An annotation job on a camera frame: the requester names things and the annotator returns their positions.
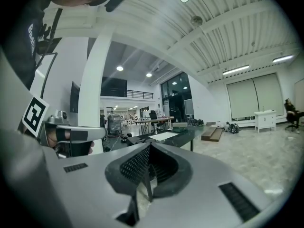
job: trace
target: white cabinet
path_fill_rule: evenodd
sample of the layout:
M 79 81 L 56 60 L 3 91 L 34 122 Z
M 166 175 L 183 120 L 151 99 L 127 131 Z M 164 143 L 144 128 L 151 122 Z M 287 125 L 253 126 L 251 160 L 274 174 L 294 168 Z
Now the white cabinet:
M 276 130 L 276 111 L 267 110 L 263 112 L 255 112 L 257 132 L 262 128 L 275 128 Z

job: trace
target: black railing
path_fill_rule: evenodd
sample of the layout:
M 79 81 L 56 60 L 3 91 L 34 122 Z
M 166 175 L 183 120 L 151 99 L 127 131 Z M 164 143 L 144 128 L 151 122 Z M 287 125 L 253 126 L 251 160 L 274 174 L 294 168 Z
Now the black railing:
M 142 91 L 134 91 L 134 90 L 128 90 L 127 89 L 125 97 L 153 100 L 153 93 L 142 92 Z

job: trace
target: person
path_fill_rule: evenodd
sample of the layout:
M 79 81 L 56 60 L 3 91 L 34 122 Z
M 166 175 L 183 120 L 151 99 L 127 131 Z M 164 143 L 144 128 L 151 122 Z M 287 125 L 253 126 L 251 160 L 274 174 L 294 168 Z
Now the person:
M 138 120 L 138 117 L 137 117 L 137 114 L 136 114 L 136 113 L 134 113 L 133 119 L 136 120 L 136 121 Z
M 31 0 L 22 10 L 15 26 L 11 29 L 3 43 L 3 51 L 13 70 L 29 90 L 34 81 L 36 65 L 39 57 L 38 38 L 41 37 L 41 28 L 43 25 L 44 9 L 54 2 L 60 6 L 79 6 L 88 4 L 90 6 L 100 5 L 107 0 Z M 20 124 L 22 133 L 27 129 Z M 66 131 L 66 138 L 70 138 L 70 132 Z M 56 133 L 54 131 L 48 134 L 49 146 L 54 148 L 57 144 Z
M 297 111 L 294 105 L 291 103 L 290 99 L 285 100 L 285 109 L 287 112 L 287 119 L 289 122 L 296 121 L 296 132 L 300 133 L 299 121 L 300 117 L 304 116 L 304 112 Z

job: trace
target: black monitor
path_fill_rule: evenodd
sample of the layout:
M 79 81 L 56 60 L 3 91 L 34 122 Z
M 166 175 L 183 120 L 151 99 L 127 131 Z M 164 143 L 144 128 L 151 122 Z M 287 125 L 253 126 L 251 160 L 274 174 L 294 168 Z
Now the black monitor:
M 70 112 L 78 113 L 79 92 L 80 87 L 73 81 L 70 97 Z

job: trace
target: hand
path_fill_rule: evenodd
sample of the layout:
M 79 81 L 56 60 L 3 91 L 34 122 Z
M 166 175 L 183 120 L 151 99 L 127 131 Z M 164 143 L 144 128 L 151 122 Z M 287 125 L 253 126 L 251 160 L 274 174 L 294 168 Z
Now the hand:
M 56 129 L 52 129 L 47 133 L 47 142 L 49 147 L 51 148 L 55 148 L 57 145 L 57 137 L 56 137 Z M 70 132 L 69 131 L 65 131 L 65 137 L 66 139 L 70 139 Z M 94 142 L 91 142 L 91 148 L 89 150 L 89 154 L 91 154 L 93 152 L 92 148 L 94 147 Z

